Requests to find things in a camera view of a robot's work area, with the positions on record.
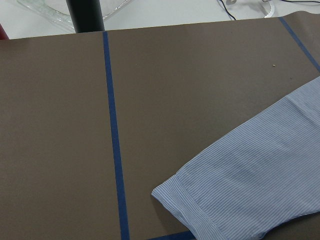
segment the red object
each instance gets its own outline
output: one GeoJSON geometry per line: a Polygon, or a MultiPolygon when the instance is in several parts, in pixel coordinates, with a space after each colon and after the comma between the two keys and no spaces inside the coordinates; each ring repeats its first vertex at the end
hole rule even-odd
{"type": "Polygon", "coordinates": [[[0,24],[0,40],[9,39],[8,35],[6,34],[5,30],[0,24]]]}

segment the cloth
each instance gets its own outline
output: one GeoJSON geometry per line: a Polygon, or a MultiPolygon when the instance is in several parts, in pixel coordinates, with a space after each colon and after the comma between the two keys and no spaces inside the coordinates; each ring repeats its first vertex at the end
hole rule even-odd
{"type": "Polygon", "coordinates": [[[152,195],[197,240],[258,240],[320,210],[320,77],[207,147],[152,195]]]}

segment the blue tape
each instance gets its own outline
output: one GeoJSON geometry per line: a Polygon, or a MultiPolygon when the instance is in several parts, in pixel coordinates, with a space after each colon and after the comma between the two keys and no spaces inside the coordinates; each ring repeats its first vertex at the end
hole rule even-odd
{"type": "Polygon", "coordinates": [[[286,20],[283,17],[279,17],[280,22],[283,24],[285,29],[289,32],[291,37],[295,40],[295,42],[298,44],[298,46],[301,48],[301,50],[304,52],[304,54],[307,56],[307,58],[310,60],[310,62],[315,66],[315,68],[320,73],[320,65],[317,63],[317,61],[314,59],[314,57],[311,55],[311,53],[308,51],[308,49],[305,47],[305,45],[301,42],[301,40],[298,38],[296,33],[292,30],[292,28],[289,26],[289,24],[286,22],[286,20]]]}
{"type": "Polygon", "coordinates": [[[103,47],[104,47],[106,86],[107,86],[108,102],[109,102],[109,114],[110,114],[115,183],[116,183],[116,193],[117,193],[117,199],[118,199],[121,240],[130,240],[124,175],[123,175],[122,163],[121,163],[115,94],[114,94],[114,86],[113,86],[112,72],[111,72],[109,41],[108,41],[108,33],[106,31],[103,33],[103,47]]]}
{"type": "Polygon", "coordinates": [[[184,231],[166,236],[159,236],[149,240],[194,240],[195,236],[190,231],[184,231]]]}

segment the wire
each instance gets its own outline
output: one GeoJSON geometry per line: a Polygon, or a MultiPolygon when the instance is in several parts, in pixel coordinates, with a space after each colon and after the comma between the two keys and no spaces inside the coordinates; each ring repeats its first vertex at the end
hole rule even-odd
{"type": "Polygon", "coordinates": [[[232,14],[228,11],[228,9],[226,8],[226,5],[225,5],[225,3],[224,3],[224,1],[223,0],[219,0],[220,2],[222,2],[222,5],[223,5],[223,7],[224,7],[224,10],[226,11],[226,13],[231,17],[231,18],[233,18],[233,20],[236,20],[236,18],[234,17],[234,16],[232,16],[232,14]]]}
{"type": "Polygon", "coordinates": [[[320,1],[291,1],[291,0],[281,0],[282,2],[288,3],[317,3],[320,4],[320,1]]]}

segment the white table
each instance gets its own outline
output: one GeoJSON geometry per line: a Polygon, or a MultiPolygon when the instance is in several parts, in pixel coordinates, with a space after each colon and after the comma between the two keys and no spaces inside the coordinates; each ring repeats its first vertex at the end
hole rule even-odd
{"type": "MultiPolygon", "coordinates": [[[[296,11],[320,14],[320,3],[272,1],[274,17],[296,11]]],[[[237,0],[227,8],[237,20],[263,18],[261,3],[261,0],[237,0]]],[[[269,5],[264,3],[263,6],[268,8],[269,5]]],[[[106,30],[116,30],[229,20],[218,0],[132,0],[104,24],[106,30]]],[[[15,0],[0,1],[0,23],[10,39],[70,33],[15,0]]]]}

